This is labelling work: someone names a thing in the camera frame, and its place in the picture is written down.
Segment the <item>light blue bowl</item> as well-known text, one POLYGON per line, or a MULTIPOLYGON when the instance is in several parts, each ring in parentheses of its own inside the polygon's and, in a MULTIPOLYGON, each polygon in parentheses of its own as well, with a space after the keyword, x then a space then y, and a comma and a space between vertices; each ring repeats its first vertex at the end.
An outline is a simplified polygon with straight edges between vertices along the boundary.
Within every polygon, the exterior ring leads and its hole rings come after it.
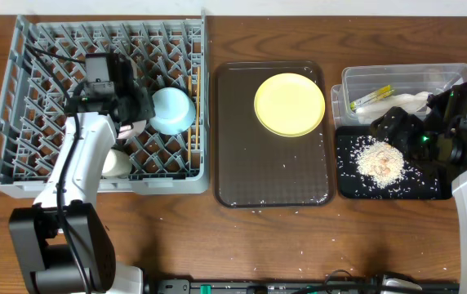
POLYGON ((196 107, 187 94, 174 87, 165 87, 153 94, 155 115, 150 125, 163 135, 186 131, 195 121, 196 107))

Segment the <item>green orange snack wrapper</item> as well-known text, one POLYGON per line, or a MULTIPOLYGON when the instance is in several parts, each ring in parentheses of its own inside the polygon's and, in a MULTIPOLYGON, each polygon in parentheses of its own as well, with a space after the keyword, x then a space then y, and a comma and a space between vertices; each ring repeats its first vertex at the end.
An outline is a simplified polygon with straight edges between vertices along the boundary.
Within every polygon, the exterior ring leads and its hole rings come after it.
POLYGON ((384 98, 391 96, 394 92, 394 89, 388 85, 382 87, 370 94, 367 94, 349 104, 349 107, 352 111, 356 111, 358 108, 363 107, 364 105, 368 105, 370 103, 374 103, 378 100, 383 100, 384 98))

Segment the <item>white paper cup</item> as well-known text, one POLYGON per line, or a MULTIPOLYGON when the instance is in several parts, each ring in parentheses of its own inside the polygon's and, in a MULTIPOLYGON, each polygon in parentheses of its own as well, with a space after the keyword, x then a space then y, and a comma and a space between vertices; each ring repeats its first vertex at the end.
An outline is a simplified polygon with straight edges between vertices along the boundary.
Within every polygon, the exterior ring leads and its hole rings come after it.
POLYGON ((123 177, 128 176, 132 169, 132 163, 130 162, 129 155, 116 150, 111 149, 105 159, 105 163, 102 169, 102 176, 104 177, 123 177))

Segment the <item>yellow plate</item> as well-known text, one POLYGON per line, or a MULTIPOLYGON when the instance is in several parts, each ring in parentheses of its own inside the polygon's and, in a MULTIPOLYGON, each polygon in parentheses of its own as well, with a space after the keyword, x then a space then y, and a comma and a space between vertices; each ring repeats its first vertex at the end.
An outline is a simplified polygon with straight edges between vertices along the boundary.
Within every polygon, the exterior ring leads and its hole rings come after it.
POLYGON ((284 137, 310 133, 326 112, 320 87, 297 73, 279 73, 267 78, 257 89, 253 104, 260 124, 284 137))

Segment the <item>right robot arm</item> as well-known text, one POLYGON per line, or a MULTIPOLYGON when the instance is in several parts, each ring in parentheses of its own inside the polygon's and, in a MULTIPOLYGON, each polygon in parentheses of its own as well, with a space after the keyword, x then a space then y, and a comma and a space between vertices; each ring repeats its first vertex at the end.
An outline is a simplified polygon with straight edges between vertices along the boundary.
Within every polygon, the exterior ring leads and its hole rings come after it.
POLYGON ((371 123, 370 132, 450 183, 460 226, 459 291, 467 293, 467 82, 430 95, 427 105, 425 119, 393 107, 371 123))

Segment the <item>white napkin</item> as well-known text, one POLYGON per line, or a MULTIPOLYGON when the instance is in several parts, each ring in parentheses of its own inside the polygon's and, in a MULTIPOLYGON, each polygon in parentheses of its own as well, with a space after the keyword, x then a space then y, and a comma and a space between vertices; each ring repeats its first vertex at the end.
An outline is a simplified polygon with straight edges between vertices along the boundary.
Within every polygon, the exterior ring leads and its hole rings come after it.
POLYGON ((400 94, 389 96, 368 105, 356 109, 355 113, 361 124, 370 124, 374 120, 386 114, 392 107, 400 107, 409 114, 415 114, 424 118, 429 110, 426 106, 430 92, 422 91, 415 95, 400 94))

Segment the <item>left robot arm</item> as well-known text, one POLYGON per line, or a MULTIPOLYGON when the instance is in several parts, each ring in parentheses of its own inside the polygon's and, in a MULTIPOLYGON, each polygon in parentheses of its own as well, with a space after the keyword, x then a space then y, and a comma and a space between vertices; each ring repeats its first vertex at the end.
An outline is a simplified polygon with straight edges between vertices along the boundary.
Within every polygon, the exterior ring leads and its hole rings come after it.
POLYGON ((105 159, 117 140, 139 135, 154 116, 132 61, 91 53, 86 77, 65 93, 65 134, 44 190, 16 208, 9 230, 30 293, 146 293, 145 272, 116 260, 96 213, 105 159))

